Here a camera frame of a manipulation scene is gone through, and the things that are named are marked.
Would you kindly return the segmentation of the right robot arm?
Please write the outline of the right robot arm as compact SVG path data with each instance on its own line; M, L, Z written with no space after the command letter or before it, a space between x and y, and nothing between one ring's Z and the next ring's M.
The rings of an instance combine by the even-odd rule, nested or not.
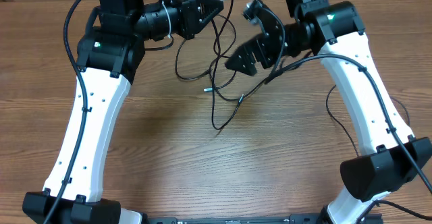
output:
M397 112L375 67L365 25L348 1L286 0L293 24L281 20L261 1L252 0L244 17L262 32L241 45L226 68L253 76L256 63L270 69L272 81L305 63L303 51L330 73L349 112L360 154L340 165L344 186L318 214L303 223L379 223L374 206L415 177L431 158L431 141L415 137Z

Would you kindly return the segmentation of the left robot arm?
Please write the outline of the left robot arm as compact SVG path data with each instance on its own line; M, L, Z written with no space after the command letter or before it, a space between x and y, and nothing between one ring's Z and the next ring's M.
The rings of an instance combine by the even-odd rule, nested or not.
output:
M76 94L57 161L40 192L26 193L36 223L148 223L146 214L103 198L107 151L147 40L186 40L223 10L221 0L99 0L76 53Z

